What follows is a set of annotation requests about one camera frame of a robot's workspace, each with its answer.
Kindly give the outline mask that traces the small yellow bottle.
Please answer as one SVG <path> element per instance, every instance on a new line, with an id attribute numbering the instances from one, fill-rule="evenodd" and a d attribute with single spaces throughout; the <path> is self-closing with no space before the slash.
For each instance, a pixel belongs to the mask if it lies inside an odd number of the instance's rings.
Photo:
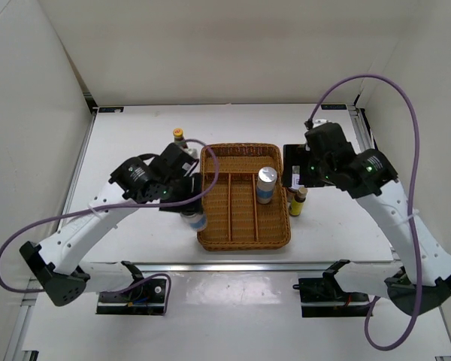
<path id="1" fill-rule="evenodd" d="M 307 188 L 299 187 L 289 204 L 289 215 L 297 217 L 301 214 L 307 198 Z"/>

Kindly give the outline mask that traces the white blue canister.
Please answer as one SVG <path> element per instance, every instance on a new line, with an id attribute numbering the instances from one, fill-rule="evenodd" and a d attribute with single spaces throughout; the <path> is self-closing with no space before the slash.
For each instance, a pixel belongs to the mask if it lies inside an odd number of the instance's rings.
<path id="1" fill-rule="evenodd" d="M 260 204 L 268 204 L 274 194 L 277 171 L 269 166 L 259 170 L 256 182 L 256 197 Z"/>
<path id="2" fill-rule="evenodd" d="M 207 215 L 203 211 L 195 213 L 184 212 L 180 216 L 195 232 L 201 232 L 207 227 Z"/>

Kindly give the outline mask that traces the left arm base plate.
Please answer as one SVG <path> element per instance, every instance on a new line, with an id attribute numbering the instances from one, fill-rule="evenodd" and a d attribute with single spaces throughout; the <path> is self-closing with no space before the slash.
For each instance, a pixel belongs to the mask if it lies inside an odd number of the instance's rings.
<path id="1" fill-rule="evenodd" d="M 150 275 L 125 292 L 100 293 L 97 315 L 165 316 L 171 292 L 171 277 L 166 273 Z"/>

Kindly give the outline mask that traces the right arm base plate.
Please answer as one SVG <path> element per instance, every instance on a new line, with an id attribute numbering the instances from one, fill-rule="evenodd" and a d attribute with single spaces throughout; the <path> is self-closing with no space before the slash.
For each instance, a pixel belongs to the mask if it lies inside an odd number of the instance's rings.
<path id="1" fill-rule="evenodd" d="M 299 292 L 303 318 L 366 317 L 371 306 L 367 294 L 336 293 L 321 278 L 299 278 L 292 288 Z"/>

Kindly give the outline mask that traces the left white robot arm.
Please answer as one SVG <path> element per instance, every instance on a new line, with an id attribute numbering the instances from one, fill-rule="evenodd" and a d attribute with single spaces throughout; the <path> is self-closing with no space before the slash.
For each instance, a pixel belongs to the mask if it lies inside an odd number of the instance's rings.
<path id="1" fill-rule="evenodd" d="M 84 257 L 139 205 L 161 211 L 196 210 L 201 178 L 193 171 L 198 162 L 197 150 L 175 143 L 159 155 L 133 156 L 110 174 L 85 215 L 73 217 L 37 244 L 27 241 L 20 254 L 52 303 L 61 307 L 82 293 L 110 293 L 126 301 L 139 298 L 144 276 L 134 264 L 88 262 Z"/>

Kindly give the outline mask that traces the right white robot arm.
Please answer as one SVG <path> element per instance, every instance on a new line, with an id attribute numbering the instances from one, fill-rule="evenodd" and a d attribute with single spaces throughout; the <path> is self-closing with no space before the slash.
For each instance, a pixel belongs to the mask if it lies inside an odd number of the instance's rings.
<path id="1" fill-rule="evenodd" d="M 420 217 L 408 211 L 398 173 L 378 150 L 356 153 L 337 123 L 323 123 L 305 133 L 304 144 L 283 147 L 282 184 L 290 187 L 298 168 L 299 184 L 334 186 L 369 213 L 401 265 L 366 265 L 341 259 L 320 278 L 305 278 L 297 288 L 305 302 L 344 301 L 351 293 L 379 296 L 407 315 L 424 314 L 451 296 L 451 255 L 435 240 Z M 415 306 L 416 296 L 420 306 Z"/>

